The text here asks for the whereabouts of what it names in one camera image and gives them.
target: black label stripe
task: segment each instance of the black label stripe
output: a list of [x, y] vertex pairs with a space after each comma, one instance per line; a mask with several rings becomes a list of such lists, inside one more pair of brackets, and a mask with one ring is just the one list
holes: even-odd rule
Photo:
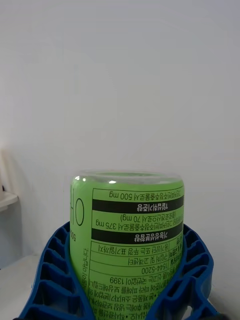
[[[144, 205], [149, 205], [151, 209], [143, 210]], [[173, 211], [184, 205], [184, 196], [178, 199], [161, 202], [120, 202], [92, 199], [92, 210], [111, 212], [117, 214], [149, 214]]]
[[[114, 232], [114, 231], [106, 231], [99, 229], [91, 229], [91, 238], [92, 240], [107, 242], [111, 244], [122, 244], [122, 245], [148, 245], [153, 243], [158, 243], [162, 241], [167, 241], [179, 235], [183, 230], [183, 222], [174, 226], [173, 228], [161, 231], [149, 231], [149, 232]], [[136, 235], [144, 235], [144, 238], [149, 238], [149, 235], [153, 240], [145, 240], [141, 242], [135, 241]]]

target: green plastic packaging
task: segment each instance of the green plastic packaging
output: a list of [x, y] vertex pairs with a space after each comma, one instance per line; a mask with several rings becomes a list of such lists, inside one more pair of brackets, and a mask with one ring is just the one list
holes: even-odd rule
[[83, 171], [71, 184], [70, 257], [96, 320], [144, 320], [183, 250], [177, 175]]

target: blue plastic holder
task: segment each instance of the blue plastic holder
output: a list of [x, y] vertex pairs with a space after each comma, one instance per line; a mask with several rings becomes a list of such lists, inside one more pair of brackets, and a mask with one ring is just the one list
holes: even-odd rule
[[[188, 320], [214, 316], [208, 302], [214, 261], [201, 238], [183, 228], [181, 264], [149, 310], [145, 320], [180, 320], [188, 306]], [[42, 252], [30, 297], [20, 315], [24, 320], [95, 320], [87, 296], [70, 260], [70, 223], [59, 228]]]

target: white backdrop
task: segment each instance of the white backdrop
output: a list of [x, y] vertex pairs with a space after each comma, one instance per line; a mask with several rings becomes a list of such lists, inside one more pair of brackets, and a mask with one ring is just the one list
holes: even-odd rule
[[240, 314], [240, 2], [0, 0], [0, 268], [69, 219], [81, 169], [179, 173]]

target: green label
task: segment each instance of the green label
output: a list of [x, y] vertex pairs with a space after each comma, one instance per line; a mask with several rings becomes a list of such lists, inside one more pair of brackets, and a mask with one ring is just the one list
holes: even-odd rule
[[184, 185], [71, 185], [70, 256], [96, 320], [141, 320], [175, 274]]

